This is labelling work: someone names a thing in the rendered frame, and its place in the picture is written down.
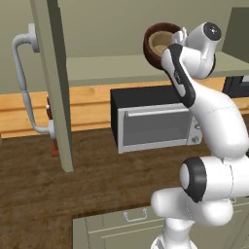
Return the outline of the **olive base cabinet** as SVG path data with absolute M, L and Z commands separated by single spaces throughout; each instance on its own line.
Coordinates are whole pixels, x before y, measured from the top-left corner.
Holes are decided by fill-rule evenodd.
M 190 239 L 197 249 L 249 249 L 249 196 L 233 198 L 231 221 L 218 228 L 194 225 Z M 163 225 L 89 232 L 86 217 L 73 220 L 72 249 L 150 249 Z

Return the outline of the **dark brown bowl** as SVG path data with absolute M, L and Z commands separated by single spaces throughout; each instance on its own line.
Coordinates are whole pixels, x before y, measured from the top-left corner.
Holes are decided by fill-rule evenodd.
M 161 57 L 163 51 L 172 43 L 172 36 L 180 27 L 169 22 L 159 22 L 150 26 L 143 40 L 143 54 L 147 61 L 155 68 L 161 70 Z

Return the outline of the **olive cabinet door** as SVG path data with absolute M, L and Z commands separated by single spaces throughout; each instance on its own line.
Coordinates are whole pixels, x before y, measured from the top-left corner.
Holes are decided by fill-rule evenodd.
M 57 0 L 30 0 L 42 66 L 51 104 L 60 164 L 73 171 L 66 51 Z
M 233 7 L 222 51 L 241 60 L 249 54 L 249 7 Z

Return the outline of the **reddish brown pepper mill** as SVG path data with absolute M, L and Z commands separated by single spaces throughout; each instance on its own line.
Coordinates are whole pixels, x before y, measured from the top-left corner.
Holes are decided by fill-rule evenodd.
M 51 110 L 51 105 L 50 105 L 50 101 L 49 101 L 49 95 L 47 94 L 47 115 L 50 121 L 53 120 L 53 114 L 52 114 L 52 110 Z M 58 147 L 57 147 L 57 141 L 56 139 L 52 140 L 52 147 L 51 147 L 51 157 L 58 157 L 59 156 L 59 152 L 58 152 Z

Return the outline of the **black appliance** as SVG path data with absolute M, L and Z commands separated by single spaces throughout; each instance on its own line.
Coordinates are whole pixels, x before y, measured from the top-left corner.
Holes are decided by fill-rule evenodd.
M 249 97 L 249 76 L 227 77 L 223 93 L 231 98 Z

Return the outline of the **olive wall cabinet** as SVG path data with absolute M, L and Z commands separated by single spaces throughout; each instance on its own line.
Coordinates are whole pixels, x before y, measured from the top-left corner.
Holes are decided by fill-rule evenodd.
M 189 31 L 211 21 L 227 31 L 231 11 L 249 0 L 58 0 L 72 86 L 165 81 L 143 54 L 158 22 Z

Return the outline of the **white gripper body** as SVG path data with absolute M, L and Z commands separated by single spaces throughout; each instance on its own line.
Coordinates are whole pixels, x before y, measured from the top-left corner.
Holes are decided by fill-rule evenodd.
M 172 35 L 172 43 L 185 45 L 188 38 L 188 32 L 185 27 L 182 27 L 179 31 Z

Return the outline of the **olive drawer front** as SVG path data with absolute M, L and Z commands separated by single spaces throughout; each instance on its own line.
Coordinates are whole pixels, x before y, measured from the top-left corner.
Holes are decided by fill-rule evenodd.
M 148 211 L 148 218 L 145 221 L 137 223 L 128 223 L 124 218 L 125 211 L 133 211 L 146 208 Z M 95 216 L 86 217 L 87 228 L 89 232 L 98 231 L 113 231 L 125 229 L 131 231 L 132 229 L 148 228 L 152 225 L 163 225 L 163 218 L 158 217 L 150 206 L 139 207 L 134 209 L 122 210 L 112 213 L 99 214 Z

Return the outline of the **black and silver toaster oven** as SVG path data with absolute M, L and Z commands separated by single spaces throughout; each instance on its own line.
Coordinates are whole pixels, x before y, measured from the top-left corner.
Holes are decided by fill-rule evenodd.
M 111 128 L 120 154 L 133 151 L 196 145 L 202 140 L 197 121 L 189 112 L 143 117 L 125 117 L 130 113 L 187 109 L 172 86 L 111 89 Z

